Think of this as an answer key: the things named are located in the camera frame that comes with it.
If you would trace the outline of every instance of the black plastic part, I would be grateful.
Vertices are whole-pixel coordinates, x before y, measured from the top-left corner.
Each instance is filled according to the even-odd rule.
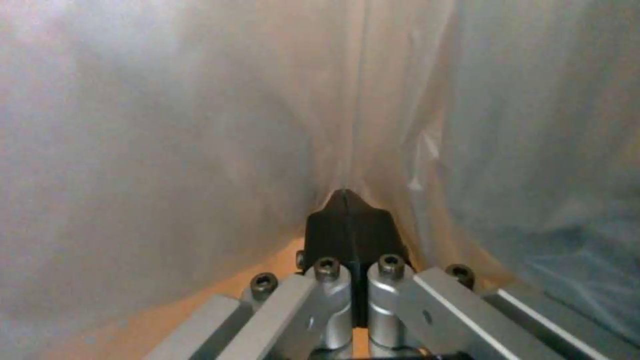
[[[307,218],[303,271],[326,256],[349,269],[357,327],[367,327],[367,270],[384,254],[401,256],[410,265],[391,213],[371,207],[351,190],[337,190],[324,209]]]

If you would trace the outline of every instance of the hex socket screw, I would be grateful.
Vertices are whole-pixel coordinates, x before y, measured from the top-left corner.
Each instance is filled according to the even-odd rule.
[[[404,259],[395,254],[385,254],[378,260],[378,272],[381,277],[399,280],[404,276]]]
[[[305,268],[305,251],[304,250],[296,251],[296,268],[298,270],[304,270]]]
[[[340,276],[340,262],[336,258],[320,258],[314,264],[316,279],[320,282],[330,282]]]
[[[278,288],[278,278],[271,272],[261,272],[251,279],[250,288],[255,300],[266,300]]]

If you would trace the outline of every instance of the white plastic bag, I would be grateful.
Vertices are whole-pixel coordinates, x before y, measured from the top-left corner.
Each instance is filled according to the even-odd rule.
[[[640,340],[633,1],[8,1],[0,348],[177,299],[337,188]]]

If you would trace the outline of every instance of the bolt head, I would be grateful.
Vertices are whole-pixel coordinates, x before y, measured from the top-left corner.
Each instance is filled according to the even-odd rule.
[[[266,300],[278,288],[278,278],[270,272],[261,272],[251,279],[250,288],[255,300]]]
[[[305,268],[305,251],[304,250],[296,251],[296,268],[298,270],[304,270]]]
[[[463,264],[451,264],[444,271],[453,276],[464,287],[473,290],[476,275],[470,267]]]
[[[336,258],[320,258],[314,264],[316,279],[320,282],[330,282],[340,276],[340,262]]]
[[[404,259],[395,254],[385,254],[378,260],[378,272],[381,277],[400,280],[404,276]]]

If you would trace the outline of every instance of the cylindrical metal joint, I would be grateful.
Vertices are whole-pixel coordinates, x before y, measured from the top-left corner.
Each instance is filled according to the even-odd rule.
[[[385,348],[419,347],[396,316],[399,284],[413,276],[404,259],[395,254],[382,255],[367,271],[369,285],[369,339]]]
[[[318,281],[334,281],[340,276],[340,262],[336,258],[320,258],[314,264],[314,271]]]
[[[317,349],[335,350],[351,342],[353,317],[351,316],[351,274],[335,258],[321,258],[305,276],[317,279],[328,296],[335,312],[326,324]]]
[[[469,290],[474,289],[476,283],[476,275],[467,265],[451,264],[444,270],[445,273],[455,277],[460,284]]]
[[[278,278],[270,272],[261,272],[251,279],[249,285],[255,300],[266,300],[278,288]]]

